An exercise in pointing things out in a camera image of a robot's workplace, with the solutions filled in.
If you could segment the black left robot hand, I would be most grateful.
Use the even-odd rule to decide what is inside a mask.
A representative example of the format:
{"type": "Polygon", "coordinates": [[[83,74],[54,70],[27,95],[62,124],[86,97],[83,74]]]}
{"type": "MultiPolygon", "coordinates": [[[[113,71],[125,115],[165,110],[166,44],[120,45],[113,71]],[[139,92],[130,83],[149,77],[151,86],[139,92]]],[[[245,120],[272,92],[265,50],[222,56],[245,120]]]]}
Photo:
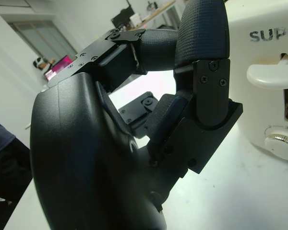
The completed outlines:
{"type": "Polygon", "coordinates": [[[108,31],[48,82],[34,102],[31,167],[52,230],[164,230],[162,205],[188,170],[200,173],[243,112],[229,94],[222,0],[191,0],[178,30],[108,31]],[[173,71],[140,120],[109,98],[132,74],[173,71]]]}

